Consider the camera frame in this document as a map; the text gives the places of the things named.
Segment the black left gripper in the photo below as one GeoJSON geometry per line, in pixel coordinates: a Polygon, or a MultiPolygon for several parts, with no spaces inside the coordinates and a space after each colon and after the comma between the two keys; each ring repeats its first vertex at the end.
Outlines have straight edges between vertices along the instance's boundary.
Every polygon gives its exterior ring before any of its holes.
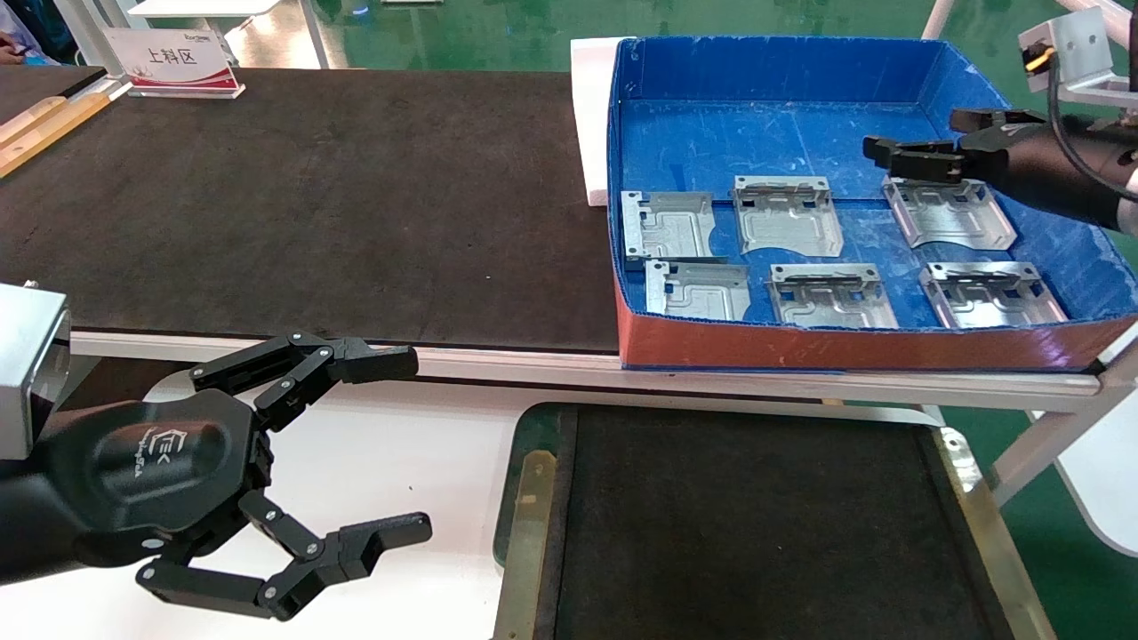
{"type": "Polygon", "coordinates": [[[259,430],[284,429],[341,381],[409,380],[418,370],[411,346],[286,333],[193,367],[193,389],[203,389],[193,396],[72,411],[36,448],[69,558],[112,568],[170,547],[137,574],[163,604],[280,622],[327,588],[370,579],[384,552],[431,538],[429,516],[386,517],[318,538],[253,492],[271,482],[273,457],[259,430]],[[233,397],[254,388],[264,389],[253,410],[233,397]],[[283,571],[251,579],[191,566],[199,548],[215,550],[244,520],[289,553],[283,571]]]}

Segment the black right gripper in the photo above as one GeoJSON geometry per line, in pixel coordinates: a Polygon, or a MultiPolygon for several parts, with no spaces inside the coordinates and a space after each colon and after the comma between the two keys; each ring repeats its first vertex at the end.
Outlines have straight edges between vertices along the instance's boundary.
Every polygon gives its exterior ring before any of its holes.
{"type": "MultiPolygon", "coordinates": [[[[1066,120],[1077,157],[1103,180],[1125,187],[1125,128],[1066,120]]],[[[956,184],[981,180],[1017,203],[1102,229],[1125,230],[1125,198],[1086,177],[1063,154],[1048,118],[1029,109],[954,109],[953,140],[899,142],[866,136],[861,153],[891,178],[956,184]]]]}

